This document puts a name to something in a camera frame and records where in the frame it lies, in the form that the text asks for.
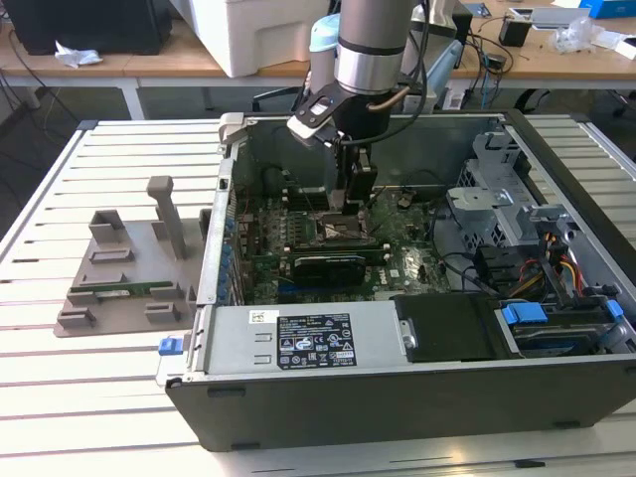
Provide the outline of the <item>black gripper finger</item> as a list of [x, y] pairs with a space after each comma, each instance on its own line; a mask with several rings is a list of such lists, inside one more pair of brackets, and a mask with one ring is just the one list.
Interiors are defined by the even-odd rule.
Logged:
[[372, 163], [371, 147], [351, 146], [346, 149], [345, 214], [356, 214], [369, 200], [378, 168]]
[[334, 139], [333, 152], [336, 163], [336, 190], [344, 190], [346, 188], [346, 163], [347, 163], [347, 149], [342, 145], [342, 142], [346, 139], [346, 135], [342, 132], [338, 132]]

